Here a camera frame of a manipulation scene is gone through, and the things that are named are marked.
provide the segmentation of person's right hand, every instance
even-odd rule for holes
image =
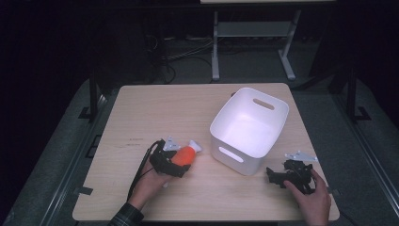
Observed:
[[[311,195],[304,195],[289,181],[284,181],[284,185],[293,193],[308,225],[328,225],[331,198],[327,191],[326,182],[314,169],[311,170],[311,175],[316,183],[315,191]]]

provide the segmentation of orange object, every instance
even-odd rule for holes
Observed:
[[[196,151],[194,148],[190,146],[186,146],[181,148],[172,158],[172,163],[184,166],[191,165],[194,162],[194,158],[196,157]]]

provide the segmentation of person's left hand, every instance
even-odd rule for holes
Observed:
[[[129,198],[128,203],[136,209],[141,210],[144,204],[152,198],[158,191],[173,178],[170,175],[160,174],[152,167],[150,160],[147,160],[141,171],[141,178],[137,182],[132,196]]]

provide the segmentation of hand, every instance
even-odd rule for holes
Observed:
[[[141,210],[144,204],[172,178],[170,175],[156,172],[149,160],[144,165],[141,175],[132,196],[128,200],[128,203],[138,210]]]
[[[293,193],[308,225],[328,225],[331,198],[327,191],[326,182],[314,169],[311,170],[311,175],[316,183],[315,191],[311,195],[304,195],[289,181],[284,181],[284,185]]]

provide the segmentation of white nozzle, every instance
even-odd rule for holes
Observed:
[[[200,145],[194,140],[190,140],[190,143],[188,144],[188,146],[193,148],[194,151],[196,151],[196,153],[202,151],[202,148],[200,147]]]

